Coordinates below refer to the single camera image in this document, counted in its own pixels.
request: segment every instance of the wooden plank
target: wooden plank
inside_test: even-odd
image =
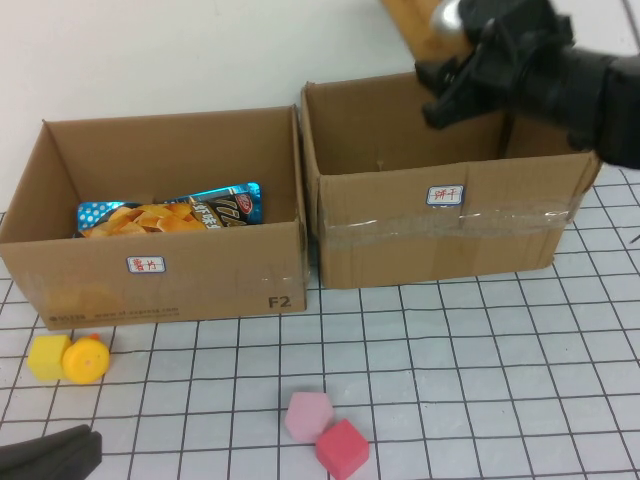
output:
[[[466,57],[471,45],[464,35],[443,35],[430,26],[440,0],[382,0],[416,61]]]

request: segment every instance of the snack bag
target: snack bag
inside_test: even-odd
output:
[[[259,225],[262,223],[262,194],[257,183],[218,188],[167,203],[186,203],[207,228]]]
[[[219,188],[163,204],[87,202],[78,207],[78,230],[86,238],[157,232],[188,232],[262,223],[257,183]]]

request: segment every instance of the pink block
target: pink block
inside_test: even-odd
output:
[[[326,393],[296,392],[284,424],[295,441],[315,443],[332,420],[333,406]]]
[[[369,442],[342,420],[318,439],[316,457],[336,480],[346,480],[369,459]]]

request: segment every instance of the yellow block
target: yellow block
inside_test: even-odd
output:
[[[73,383],[95,382],[109,369],[109,349],[95,338],[81,338],[65,352],[62,367]]]
[[[68,335],[36,337],[27,358],[27,366],[41,382],[62,380],[65,378],[62,357],[70,346]]]

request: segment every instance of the white wall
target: white wall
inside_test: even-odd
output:
[[[557,0],[580,43],[634,53],[621,2]],[[43,118],[284,105],[412,66],[378,0],[0,0],[0,212]]]

